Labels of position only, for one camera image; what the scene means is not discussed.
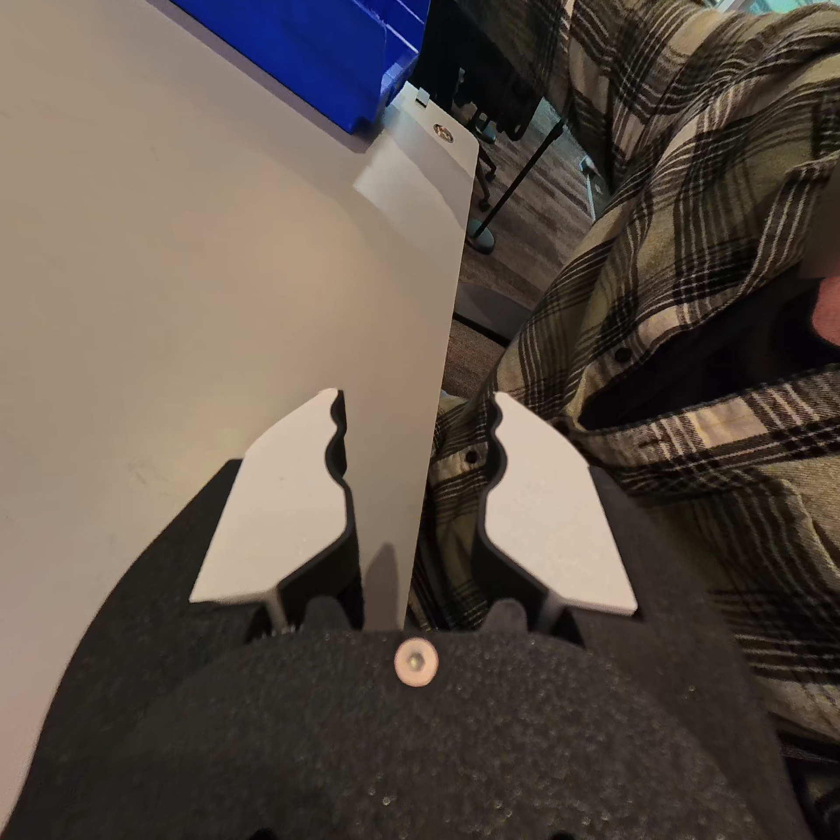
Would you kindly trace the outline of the black rolling chair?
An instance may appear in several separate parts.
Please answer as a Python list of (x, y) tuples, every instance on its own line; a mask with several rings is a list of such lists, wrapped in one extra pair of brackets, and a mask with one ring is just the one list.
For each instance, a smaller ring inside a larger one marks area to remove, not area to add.
[(473, 107), (465, 126), (479, 139), (493, 124), (498, 134), (521, 140), (542, 100), (452, 1), (430, 2), (411, 82), (446, 112)]

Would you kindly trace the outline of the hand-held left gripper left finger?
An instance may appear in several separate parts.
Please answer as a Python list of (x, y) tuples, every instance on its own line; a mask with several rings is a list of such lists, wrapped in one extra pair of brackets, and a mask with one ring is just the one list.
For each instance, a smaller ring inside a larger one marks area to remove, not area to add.
[(346, 432), (344, 393), (327, 388), (247, 449), (190, 603), (256, 605), (271, 632), (293, 632), (310, 601), (328, 597), (351, 628), (363, 628)]

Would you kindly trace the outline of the blue plastic bin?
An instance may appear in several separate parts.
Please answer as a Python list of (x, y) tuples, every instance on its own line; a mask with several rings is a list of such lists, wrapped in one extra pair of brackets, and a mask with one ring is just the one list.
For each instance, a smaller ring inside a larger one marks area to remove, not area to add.
[(411, 76), (429, 1), (174, 1), (346, 133), (376, 123)]

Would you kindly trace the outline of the black floor stand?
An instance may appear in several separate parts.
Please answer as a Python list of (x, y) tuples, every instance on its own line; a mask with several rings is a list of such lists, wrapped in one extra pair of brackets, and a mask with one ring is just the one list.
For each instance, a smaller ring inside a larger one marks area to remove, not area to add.
[(546, 134), (537, 150), (533, 152), (526, 164), (520, 169), (520, 172), (514, 177), (511, 184), (499, 197), (496, 203), (490, 206), (490, 209), (485, 211), (485, 215), (481, 219), (471, 218), (468, 221), (465, 242), (479, 255), (489, 256), (493, 252), (496, 247), (496, 239), (490, 230), (490, 223), (496, 219), (501, 209), (509, 202), (518, 190), (520, 184), (522, 184), (522, 182), (530, 175), (534, 166), (541, 160), (549, 147), (562, 136), (566, 123), (566, 118), (560, 118), (554, 124), (551, 131)]

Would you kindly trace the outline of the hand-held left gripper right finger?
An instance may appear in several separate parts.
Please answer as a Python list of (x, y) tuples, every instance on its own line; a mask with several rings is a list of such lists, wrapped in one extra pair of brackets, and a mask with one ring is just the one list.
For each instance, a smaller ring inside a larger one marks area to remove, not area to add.
[(507, 393), (491, 397), (488, 421), (471, 550), (488, 606), (514, 603), (538, 634), (551, 634), (573, 609), (637, 618), (637, 596), (585, 458)]

